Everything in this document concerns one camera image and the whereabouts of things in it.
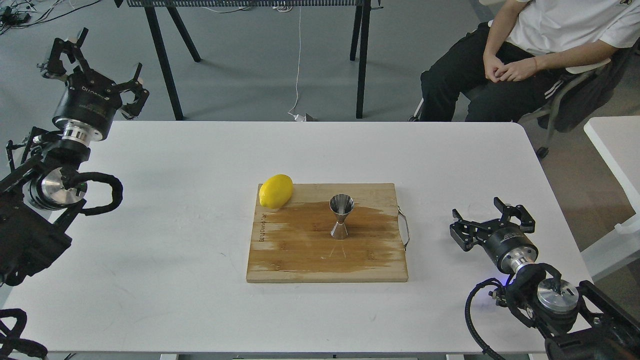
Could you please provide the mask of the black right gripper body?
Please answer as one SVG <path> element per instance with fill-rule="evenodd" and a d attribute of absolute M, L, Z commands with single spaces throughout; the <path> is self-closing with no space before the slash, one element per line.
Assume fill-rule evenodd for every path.
<path fill-rule="evenodd" d="M 515 275 L 523 266 L 534 264 L 538 249 L 519 227 L 497 228 L 484 242 L 484 250 L 498 271 Z"/>

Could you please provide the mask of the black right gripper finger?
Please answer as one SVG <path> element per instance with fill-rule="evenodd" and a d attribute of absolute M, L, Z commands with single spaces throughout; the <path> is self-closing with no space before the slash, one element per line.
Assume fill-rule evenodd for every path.
<path fill-rule="evenodd" d="M 487 246 L 489 237 L 492 234 L 490 227 L 493 226 L 493 219 L 482 223 L 469 221 L 463 219 L 456 209 L 452 210 L 452 216 L 455 221 L 449 226 L 450 235 L 463 251 L 468 252 L 475 245 L 480 245 L 483 248 Z"/>
<path fill-rule="evenodd" d="M 510 205 L 507 203 L 503 203 L 503 201 L 498 198 L 493 198 L 494 207 L 499 210 L 502 216 L 498 219 L 498 225 L 501 227 L 506 226 L 515 226 L 515 223 L 511 222 L 511 218 L 515 217 L 519 220 L 519 230 L 522 233 L 531 234 L 535 232 L 535 219 L 530 215 L 526 208 L 519 205 Z"/>

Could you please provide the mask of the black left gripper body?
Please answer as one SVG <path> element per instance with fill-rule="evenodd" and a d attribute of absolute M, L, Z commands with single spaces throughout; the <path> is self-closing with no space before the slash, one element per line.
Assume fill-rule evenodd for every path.
<path fill-rule="evenodd" d="M 78 121 L 98 132 L 94 141 L 105 140 L 115 113 L 122 106 L 119 92 L 106 92 L 113 84 L 113 80 L 98 72 L 93 74 L 93 80 L 89 80 L 86 73 L 72 73 L 67 77 L 66 89 L 55 109 L 52 123 L 62 130 L 67 121 Z"/>

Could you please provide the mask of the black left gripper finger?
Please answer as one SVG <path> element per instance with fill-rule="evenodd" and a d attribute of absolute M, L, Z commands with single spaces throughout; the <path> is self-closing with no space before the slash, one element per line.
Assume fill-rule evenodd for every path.
<path fill-rule="evenodd" d="M 96 82 L 96 72 L 89 67 L 89 63 L 84 58 L 81 47 L 89 34 L 89 29 L 83 27 L 78 33 L 77 38 L 61 39 L 55 38 L 48 59 L 42 64 L 37 64 L 41 76 L 46 79 L 55 79 L 67 83 L 70 75 L 67 74 L 66 68 L 63 66 L 61 56 L 64 54 L 68 57 L 71 64 L 78 63 L 80 73 L 82 73 L 90 84 Z"/>
<path fill-rule="evenodd" d="M 134 69 L 132 79 L 115 84 L 116 93 L 122 94 L 124 92 L 130 92 L 134 96 L 132 102 L 123 104 L 119 109 L 127 120 L 133 120 L 141 114 L 150 95 L 150 92 L 144 88 L 143 81 L 140 79 L 142 67 L 143 64 L 138 63 Z"/>

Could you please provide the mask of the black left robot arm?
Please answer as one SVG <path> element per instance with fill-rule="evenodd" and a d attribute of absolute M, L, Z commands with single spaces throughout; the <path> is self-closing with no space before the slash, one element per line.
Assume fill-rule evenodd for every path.
<path fill-rule="evenodd" d="M 20 143 L 7 142 L 10 174 L 0 185 L 0 278 L 9 287 L 49 268 L 72 244 L 66 234 L 75 218 L 112 212 L 121 205 L 123 185 L 114 175 L 80 172 L 90 144 L 105 140 L 117 112 L 139 116 L 149 91 L 138 63 L 133 78 L 116 83 L 89 66 L 76 39 L 56 38 L 42 76 L 64 82 L 52 123 L 33 127 Z"/>

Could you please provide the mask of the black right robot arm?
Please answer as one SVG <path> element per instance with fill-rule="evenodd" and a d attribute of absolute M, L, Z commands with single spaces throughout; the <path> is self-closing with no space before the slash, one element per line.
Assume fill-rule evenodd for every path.
<path fill-rule="evenodd" d="M 492 286 L 489 296 L 496 305 L 540 332 L 550 360 L 637 360 L 639 323 L 589 280 L 573 285 L 552 265 L 537 262 L 538 249 L 527 237 L 535 230 L 534 218 L 523 205 L 503 203 L 498 197 L 493 202 L 500 218 L 479 223 L 463 219 L 454 209 L 455 222 L 449 227 L 463 251 L 481 246 L 498 271 L 508 276 L 505 283 L 496 278 L 478 283 L 466 299 L 465 323 L 482 353 L 502 358 L 480 337 L 471 317 L 474 296 Z"/>

